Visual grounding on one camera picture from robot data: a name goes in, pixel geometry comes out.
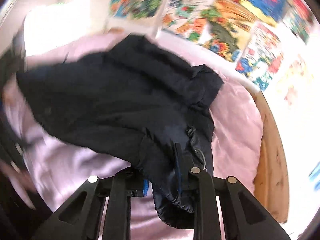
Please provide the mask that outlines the person's left hand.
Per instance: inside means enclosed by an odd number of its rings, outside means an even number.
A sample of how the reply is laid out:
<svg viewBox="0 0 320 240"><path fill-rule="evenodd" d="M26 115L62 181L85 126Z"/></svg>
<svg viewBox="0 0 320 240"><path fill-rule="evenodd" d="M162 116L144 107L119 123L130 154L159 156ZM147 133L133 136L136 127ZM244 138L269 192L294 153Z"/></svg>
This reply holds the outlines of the person's left hand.
<svg viewBox="0 0 320 240"><path fill-rule="evenodd" d="M1 160L1 172L10 180L14 190L24 203L29 208L36 210L28 192L37 193L37 190L28 171L17 171Z"/></svg>

